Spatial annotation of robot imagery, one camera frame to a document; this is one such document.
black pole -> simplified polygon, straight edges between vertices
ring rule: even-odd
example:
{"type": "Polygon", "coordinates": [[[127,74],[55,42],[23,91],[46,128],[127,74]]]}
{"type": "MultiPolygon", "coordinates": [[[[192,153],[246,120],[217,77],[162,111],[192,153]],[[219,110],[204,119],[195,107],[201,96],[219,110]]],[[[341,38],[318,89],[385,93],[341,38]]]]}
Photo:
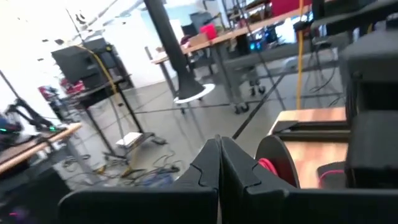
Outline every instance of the black pole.
{"type": "Polygon", "coordinates": [[[178,97],[187,99],[204,90],[195,80],[195,75],[187,69],[187,60],[170,24],[170,19],[161,0],[144,0],[150,18],[155,25],[159,39],[163,44],[170,63],[178,76],[178,97]]]}
{"type": "Polygon", "coordinates": [[[13,92],[15,97],[17,99],[20,99],[20,96],[18,95],[17,91],[15,91],[14,87],[12,87],[11,83],[8,81],[7,77],[3,74],[3,72],[0,70],[0,75],[1,78],[6,82],[7,86],[10,88],[10,90],[13,92]]]}

red object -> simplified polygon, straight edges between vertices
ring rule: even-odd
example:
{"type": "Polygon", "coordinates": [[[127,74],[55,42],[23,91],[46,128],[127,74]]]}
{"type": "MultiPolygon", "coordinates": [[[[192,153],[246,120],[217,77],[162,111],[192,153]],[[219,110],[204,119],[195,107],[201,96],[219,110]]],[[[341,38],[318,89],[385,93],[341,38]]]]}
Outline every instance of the red object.
{"type": "Polygon", "coordinates": [[[213,40],[217,37],[217,30],[214,24],[208,24],[200,28],[202,34],[206,34],[208,40],[213,40]]]}
{"type": "Polygon", "coordinates": [[[265,159],[265,158],[259,159],[259,164],[261,166],[263,166],[264,168],[266,168],[267,170],[269,170],[271,173],[273,173],[276,176],[278,176],[278,172],[276,171],[275,166],[268,159],[265,159]]]}
{"type": "Polygon", "coordinates": [[[328,175],[328,174],[343,174],[343,173],[344,173],[344,170],[329,170],[329,171],[324,172],[319,177],[318,188],[322,188],[322,179],[324,179],[326,175],[328,175]]]}
{"type": "Polygon", "coordinates": [[[74,95],[76,93],[81,93],[85,90],[85,86],[82,81],[78,81],[76,85],[72,85],[68,82],[66,78],[61,79],[60,85],[64,88],[65,93],[68,95],[74,95]]]}
{"type": "Polygon", "coordinates": [[[40,86],[39,91],[42,94],[42,96],[45,98],[45,100],[49,100],[50,94],[47,92],[47,89],[45,86],[40,86]]]}
{"type": "MultiPolygon", "coordinates": [[[[272,16],[280,16],[290,11],[299,9],[300,0],[271,0],[272,16]]],[[[304,6],[312,3],[312,0],[304,0],[304,6]]]]}

red cable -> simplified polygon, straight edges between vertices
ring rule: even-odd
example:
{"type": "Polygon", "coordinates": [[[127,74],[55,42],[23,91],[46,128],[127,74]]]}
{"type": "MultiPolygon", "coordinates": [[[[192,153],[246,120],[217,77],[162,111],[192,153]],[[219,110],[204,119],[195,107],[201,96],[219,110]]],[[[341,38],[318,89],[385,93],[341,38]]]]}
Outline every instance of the red cable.
{"type": "Polygon", "coordinates": [[[274,167],[272,162],[269,161],[268,159],[266,159],[266,158],[259,159],[259,164],[261,166],[263,166],[264,168],[266,168],[267,170],[269,170],[271,173],[273,173],[276,176],[278,176],[278,172],[276,171],[276,168],[274,167]]]}
{"type": "Polygon", "coordinates": [[[324,172],[319,177],[318,187],[322,188],[322,179],[324,179],[326,175],[328,175],[328,174],[343,174],[343,173],[344,173],[344,170],[329,170],[329,171],[324,172]]]}

metal table frame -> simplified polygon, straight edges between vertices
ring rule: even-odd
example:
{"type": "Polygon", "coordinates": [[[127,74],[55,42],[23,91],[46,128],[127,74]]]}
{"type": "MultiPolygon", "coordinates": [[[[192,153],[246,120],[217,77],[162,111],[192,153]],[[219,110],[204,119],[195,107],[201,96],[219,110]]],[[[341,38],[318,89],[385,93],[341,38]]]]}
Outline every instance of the metal table frame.
{"type": "MultiPolygon", "coordinates": [[[[153,137],[152,142],[154,142],[154,143],[156,143],[156,144],[158,144],[158,145],[164,145],[164,144],[166,144],[166,140],[164,140],[164,139],[162,139],[162,138],[156,136],[155,133],[152,133],[152,132],[145,132],[145,131],[144,131],[144,129],[142,128],[142,126],[141,126],[141,124],[140,124],[140,122],[139,122],[139,120],[138,120],[137,117],[136,117],[136,114],[134,113],[134,110],[131,108],[131,105],[129,104],[129,102],[128,102],[126,96],[124,95],[124,93],[123,93],[123,91],[122,91],[122,89],[121,89],[121,87],[120,87],[120,83],[123,82],[123,81],[124,81],[124,80],[121,78],[121,79],[115,80],[115,81],[114,81],[114,84],[116,85],[116,89],[117,89],[117,91],[119,92],[119,94],[120,94],[120,96],[121,96],[121,98],[122,98],[122,100],[123,100],[123,103],[124,103],[124,105],[126,106],[128,112],[130,113],[132,120],[133,120],[134,123],[136,124],[138,131],[139,131],[140,133],[142,133],[142,136],[134,143],[133,147],[130,148],[130,150],[129,150],[128,152],[125,153],[125,155],[121,156],[121,155],[118,155],[118,154],[115,152],[115,150],[113,149],[112,145],[111,145],[111,144],[109,143],[109,141],[106,139],[106,137],[105,137],[104,133],[102,132],[101,128],[98,126],[98,123],[95,121],[95,118],[94,118],[93,114],[91,113],[91,111],[90,111],[90,109],[89,109],[89,106],[83,105],[83,109],[84,109],[84,111],[87,113],[89,119],[90,119],[90,120],[92,121],[92,123],[93,123],[93,126],[94,126],[95,130],[97,131],[97,133],[98,133],[99,136],[101,137],[102,141],[104,142],[105,146],[106,146],[106,147],[108,148],[108,150],[109,150],[109,152],[104,152],[104,153],[103,153],[103,154],[105,155],[105,158],[107,159],[108,157],[115,157],[115,158],[118,158],[118,159],[122,159],[122,160],[126,160],[126,161],[127,161],[126,154],[128,154],[129,152],[131,152],[135,147],[139,146],[139,145],[140,145],[141,143],[143,143],[146,139],[148,139],[148,138],[150,138],[150,137],[153,137]]],[[[101,87],[99,87],[99,88],[97,88],[97,89],[95,89],[95,90],[92,90],[92,91],[89,91],[88,93],[83,93],[83,94],[85,95],[85,97],[89,97],[90,94],[94,93],[95,91],[102,91],[102,90],[104,90],[105,88],[109,87],[109,85],[110,85],[110,84],[107,83],[107,84],[105,84],[105,85],[103,85],[103,86],[101,86],[101,87]]]]}

black stand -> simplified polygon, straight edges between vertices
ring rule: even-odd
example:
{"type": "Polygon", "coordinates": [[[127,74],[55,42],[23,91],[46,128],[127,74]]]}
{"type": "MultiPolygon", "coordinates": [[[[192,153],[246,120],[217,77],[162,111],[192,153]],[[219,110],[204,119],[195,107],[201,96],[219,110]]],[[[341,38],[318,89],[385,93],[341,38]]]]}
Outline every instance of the black stand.
{"type": "Polygon", "coordinates": [[[272,134],[283,141],[348,142],[351,137],[346,121],[278,121],[272,134]]]}
{"type": "Polygon", "coordinates": [[[135,125],[137,126],[138,132],[142,133],[141,137],[139,139],[137,139],[135,141],[135,143],[133,144],[133,146],[131,146],[131,148],[125,153],[125,155],[121,156],[118,155],[115,150],[113,149],[112,145],[109,143],[109,141],[106,139],[104,133],[102,132],[101,128],[98,126],[98,123],[95,121],[95,118],[93,116],[93,114],[91,113],[89,107],[101,100],[103,100],[104,98],[102,96],[99,96],[99,93],[101,91],[106,91],[106,88],[108,88],[110,86],[110,83],[107,82],[106,84],[104,84],[101,87],[98,87],[94,90],[82,93],[80,96],[76,96],[78,98],[78,100],[82,103],[83,105],[83,109],[86,112],[86,114],[88,115],[89,119],[92,121],[93,126],[95,128],[95,130],[97,131],[97,133],[99,134],[100,138],[102,139],[102,141],[104,142],[106,148],[108,149],[109,152],[104,152],[103,154],[105,155],[105,159],[108,160],[109,157],[114,157],[114,158],[118,158],[118,159],[122,159],[122,160],[126,160],[126,154],[130,153],[134,148],[136,148],[137,146],[141,145],[145,140],[147,140],[150,137],[152,138],[152,142],[158,144],[158,145],[164,145],[166,144],[166,140],[162,139],[160,137],[157,137],[155,135],[155,133],[152,132],[145,132],[144,129],[141,126],[141,123],[139,122],[139,120],[136,117],[136,114],[134,113],[133,109],[131,108],[126,96],[124,95],[121,87],[120,87],[120,83],[124,82],[123,78],[119,78],[117,80],[113,80],[113,83],[116,86],[117,91],[119,92],[124,105],[126,105],[126,108],[128,110],[128,112],[131,115],[131,118],[133,120],[133,122],[135,123],[135,125]]]}

